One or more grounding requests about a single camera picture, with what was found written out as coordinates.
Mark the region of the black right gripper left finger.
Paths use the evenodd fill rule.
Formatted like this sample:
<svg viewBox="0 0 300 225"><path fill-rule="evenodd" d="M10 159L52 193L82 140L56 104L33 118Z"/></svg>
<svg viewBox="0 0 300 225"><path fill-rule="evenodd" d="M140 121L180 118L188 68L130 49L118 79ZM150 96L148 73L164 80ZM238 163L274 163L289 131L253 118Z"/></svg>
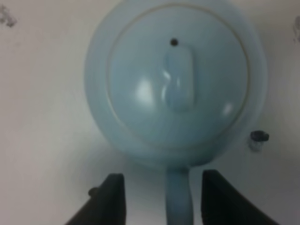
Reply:
<svg viewBox="0 0 300 225"><path fill-rule="evenodd" d="M126 224L125 179L121 173L107 176L99 187L88 192L90 199L67 222L68 225Z"/></svg>

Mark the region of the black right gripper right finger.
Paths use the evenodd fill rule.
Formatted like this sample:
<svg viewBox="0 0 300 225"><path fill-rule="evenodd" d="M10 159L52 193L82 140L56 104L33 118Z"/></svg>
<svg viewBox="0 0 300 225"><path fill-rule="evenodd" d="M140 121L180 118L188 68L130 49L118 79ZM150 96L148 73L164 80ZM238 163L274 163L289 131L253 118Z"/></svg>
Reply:
<svg viewBox="0 0 300 225"><path fill-rule="evenodd" d="M217 170L202 174L201 216L204 225L277 225L240 194Z"/></svg>

